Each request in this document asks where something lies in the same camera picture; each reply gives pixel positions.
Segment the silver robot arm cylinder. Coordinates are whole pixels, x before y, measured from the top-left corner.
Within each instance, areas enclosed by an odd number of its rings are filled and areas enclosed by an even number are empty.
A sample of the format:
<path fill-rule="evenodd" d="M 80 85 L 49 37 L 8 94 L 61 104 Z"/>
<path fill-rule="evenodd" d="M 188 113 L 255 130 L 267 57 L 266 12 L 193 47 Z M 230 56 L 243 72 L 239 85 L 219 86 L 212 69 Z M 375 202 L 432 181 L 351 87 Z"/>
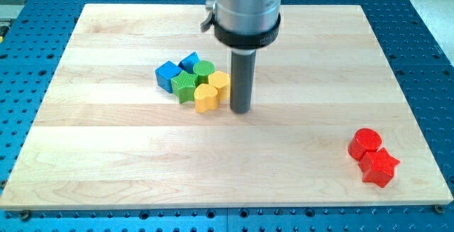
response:
<path fill-rule="evenodd" d="M 207 0 L 207 18 L 200 29 L 214 27 L 215 37 L 237 50 L 270 45 L 279 33 L 281 0 Z"/>

